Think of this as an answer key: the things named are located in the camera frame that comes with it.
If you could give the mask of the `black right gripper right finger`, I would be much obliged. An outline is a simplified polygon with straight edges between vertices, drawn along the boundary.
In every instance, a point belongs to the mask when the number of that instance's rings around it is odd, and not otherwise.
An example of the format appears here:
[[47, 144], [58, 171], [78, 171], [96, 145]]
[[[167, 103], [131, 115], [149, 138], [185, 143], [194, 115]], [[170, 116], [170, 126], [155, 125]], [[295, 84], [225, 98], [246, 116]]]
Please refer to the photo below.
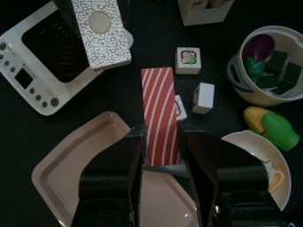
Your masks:
[[185, 122], [178, 137], [199, 227], [287, 227], [262, 161]]

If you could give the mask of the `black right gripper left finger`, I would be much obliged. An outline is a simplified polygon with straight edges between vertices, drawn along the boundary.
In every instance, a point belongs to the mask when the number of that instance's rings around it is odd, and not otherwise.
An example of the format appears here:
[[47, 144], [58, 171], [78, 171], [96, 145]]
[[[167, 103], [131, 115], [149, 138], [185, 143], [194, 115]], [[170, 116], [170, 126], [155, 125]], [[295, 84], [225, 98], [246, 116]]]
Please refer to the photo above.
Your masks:
[[84, 167], [71, 227], [141, 227], [145, 138], [139, 125]]

